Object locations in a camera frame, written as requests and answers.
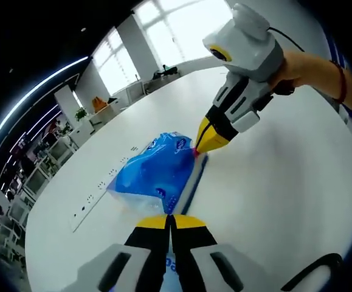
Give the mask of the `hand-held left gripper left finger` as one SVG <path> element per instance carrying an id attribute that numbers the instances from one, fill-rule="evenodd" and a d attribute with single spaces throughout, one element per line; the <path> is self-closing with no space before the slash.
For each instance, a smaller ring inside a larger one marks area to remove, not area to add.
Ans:
<path id="1" fill-rule="evenodd" d="M 168 217 L 148 217 L 123 244 L 115 243 L 78 269 L 74 291 L 159 291 L 166 272 Z"/>

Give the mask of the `person's right hand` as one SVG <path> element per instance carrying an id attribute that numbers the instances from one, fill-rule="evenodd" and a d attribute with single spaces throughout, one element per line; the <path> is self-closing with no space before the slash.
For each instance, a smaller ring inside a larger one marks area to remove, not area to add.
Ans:
<path id="1" fill-rule="evenodd" d="M 285 80 L 291 80 L 295 88 L 304 85 L 305 54 L 286 50 L 283 56 L 284 59 L 279 70 L 270 80 L 271 87 L 275 88 L 281 81 Z"/>

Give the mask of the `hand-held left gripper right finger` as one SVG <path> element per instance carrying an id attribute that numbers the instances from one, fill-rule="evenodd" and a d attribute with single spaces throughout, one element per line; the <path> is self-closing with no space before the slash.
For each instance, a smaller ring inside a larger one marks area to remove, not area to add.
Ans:
<path id="1" fill-rule="evenodd" d="M 203 221 L 170 215 L 176 271 L 183 291 L 260 291 L 261 273 L 230 244 L 219 244 Z"/>

